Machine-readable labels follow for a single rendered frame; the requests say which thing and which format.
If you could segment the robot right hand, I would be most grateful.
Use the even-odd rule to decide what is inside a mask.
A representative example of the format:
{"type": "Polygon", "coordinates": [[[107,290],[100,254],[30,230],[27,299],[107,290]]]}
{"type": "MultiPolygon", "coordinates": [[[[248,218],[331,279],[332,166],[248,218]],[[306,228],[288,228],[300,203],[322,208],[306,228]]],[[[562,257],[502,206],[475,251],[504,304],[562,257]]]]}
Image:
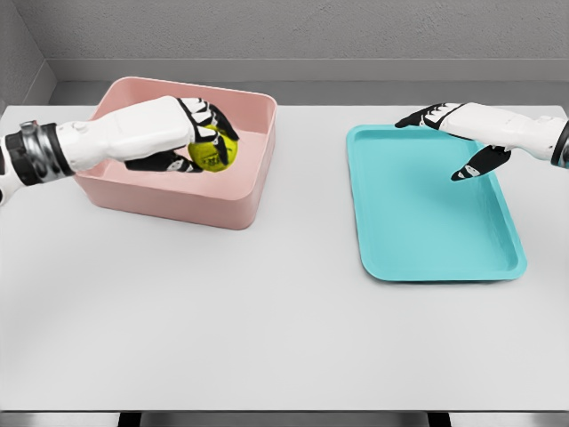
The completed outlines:
{"type": "Polygon", "coordinates": [[[460,170],[452,181],[463,181],[492,172],[511,158],[511,142],[506,130],[515,114],[505,109],[469,103],[438,103],[413,112],[395,123],[395,128],[427,126],[453,137],[485,145],[460,170]]]}

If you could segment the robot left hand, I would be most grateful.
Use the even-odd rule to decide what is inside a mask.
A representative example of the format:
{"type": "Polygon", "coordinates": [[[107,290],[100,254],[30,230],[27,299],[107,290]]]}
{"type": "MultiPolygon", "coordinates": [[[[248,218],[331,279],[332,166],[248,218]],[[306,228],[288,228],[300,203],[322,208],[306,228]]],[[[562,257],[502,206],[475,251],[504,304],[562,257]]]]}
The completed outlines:
{"type": "Polygon", "coordinates": [[[203,98],[163,96],[119,109],[104,116],[105,138],[101,146],[108,159],[127,169],[145,172],[201,173],[188,153],[190,143],[212,142],[221,162],[228,163],[226,145],[214,125],[239,141],[226,115],[203,98]]]}

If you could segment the yellow tennis ball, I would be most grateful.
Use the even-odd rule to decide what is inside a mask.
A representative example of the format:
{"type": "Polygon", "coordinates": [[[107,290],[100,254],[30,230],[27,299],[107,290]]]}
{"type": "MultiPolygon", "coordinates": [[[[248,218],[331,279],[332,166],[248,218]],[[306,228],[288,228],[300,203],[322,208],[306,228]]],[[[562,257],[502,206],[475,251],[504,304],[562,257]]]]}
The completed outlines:
{"type": "Polygon", "coordinates": [[[216,131],[224,140],[228,152],[228,163],[224,165],[221,162],[219,151],[212,142],[190,143],[188,145],[188,153],[191,160],[208,172],[217,173],[231,167],[236,159],[238,140],[229,138],[223,130],[218,129],[214,125],[206,125],[205,128],[216,131]]]}

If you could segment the pink basket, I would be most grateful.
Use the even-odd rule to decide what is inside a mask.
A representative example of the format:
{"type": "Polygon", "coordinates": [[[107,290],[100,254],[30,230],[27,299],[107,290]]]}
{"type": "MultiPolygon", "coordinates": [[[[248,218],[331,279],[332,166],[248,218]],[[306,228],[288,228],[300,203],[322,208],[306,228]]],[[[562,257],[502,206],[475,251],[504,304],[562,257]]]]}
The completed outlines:
{"type": "Polygon", "coordinates": [[[108,160],[78,173],[76,183],[100,207],[232,230],[249,227],[276,144],[275,99],[264,93],[123,77],[110,86],[92,117],[164,95],[199,97],[217,106],[240,137],[235,162],[218,173],[153,173],[129,171],[108,160]]]}

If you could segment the blue tray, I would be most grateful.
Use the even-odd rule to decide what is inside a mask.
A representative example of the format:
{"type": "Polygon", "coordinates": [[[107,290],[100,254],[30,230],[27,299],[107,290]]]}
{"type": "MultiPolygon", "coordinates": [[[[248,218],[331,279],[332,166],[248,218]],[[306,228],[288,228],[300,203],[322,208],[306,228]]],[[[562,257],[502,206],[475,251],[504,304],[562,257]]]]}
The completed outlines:
{"type": "Polygon", "coordinates": [[[469,282],[525,273],[525,251],[496,175],[451,179],[482,147],[425,127],[349,130],[357,238],[370,275],[469,282]]]}

